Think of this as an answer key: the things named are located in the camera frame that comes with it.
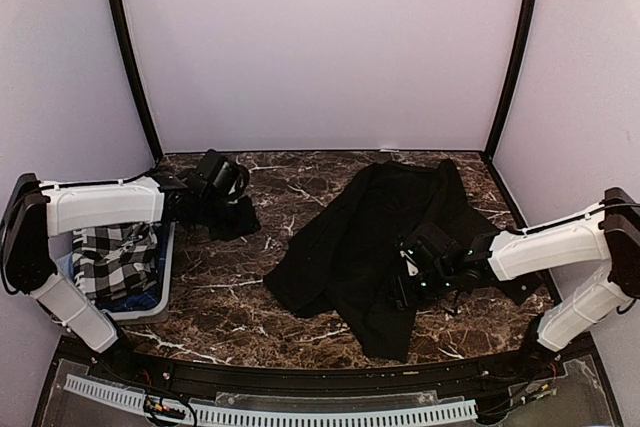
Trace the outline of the black long sleeve shirt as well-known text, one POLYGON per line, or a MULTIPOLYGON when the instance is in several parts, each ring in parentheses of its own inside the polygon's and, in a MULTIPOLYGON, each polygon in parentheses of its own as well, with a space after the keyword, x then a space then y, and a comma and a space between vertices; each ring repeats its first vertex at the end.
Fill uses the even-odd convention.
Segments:
POLYGON ((512 223, 476 155, 295 156, 252 170, 262 230, 215 252, 198 327, 234 365, 344 368, 432 363, 515 349, 549 303, 494 287, 424 293, 404 307, 399 246, 432 222, 463 246, 512 223))

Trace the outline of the grey plastic laundry basket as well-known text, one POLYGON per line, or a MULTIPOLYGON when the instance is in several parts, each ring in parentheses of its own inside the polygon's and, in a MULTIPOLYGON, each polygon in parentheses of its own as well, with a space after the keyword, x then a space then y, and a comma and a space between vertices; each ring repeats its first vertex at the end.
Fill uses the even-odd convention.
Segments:
POLYGON ((171 285, 175 227, 127 223, 75 230, 62 273, 119 322, 159 322, 171 285))

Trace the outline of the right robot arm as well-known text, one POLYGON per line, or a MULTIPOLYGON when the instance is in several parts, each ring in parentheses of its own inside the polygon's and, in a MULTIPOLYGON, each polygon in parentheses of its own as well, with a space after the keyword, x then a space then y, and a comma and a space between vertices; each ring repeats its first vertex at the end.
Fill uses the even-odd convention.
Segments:
POLYGON ((510 360, 521 381, 534 379, 575 337, 612 311, 639 299, 639 204, 610 188, 586 209, 550 223, 476 236, 468 247, 433 222, 420 224, 398 247, 405 267, 392 283, 396 305, 414 308, 448 292, 471 292, 542 270, 595 262, 597 270, 566 300, 530 324, 524 348, 510 360))

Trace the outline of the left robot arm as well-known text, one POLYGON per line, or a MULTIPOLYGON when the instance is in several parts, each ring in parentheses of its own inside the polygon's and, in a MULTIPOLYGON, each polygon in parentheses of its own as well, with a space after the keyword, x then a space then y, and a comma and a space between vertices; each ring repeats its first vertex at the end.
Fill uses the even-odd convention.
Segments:
POLYGON ((174 223, 212 228, 223 206, 239 199, 248 170, 210 150, 179 174, 152 169, 137 177, 75 183, 21 175, 1 218, 1 280, 10 295, 30 296, 102 354, 101 364, 120 383, 141 374, 140 359, 119 345, 116 324, 62 274, 49 240, 78 229, 124 223, 174 223))

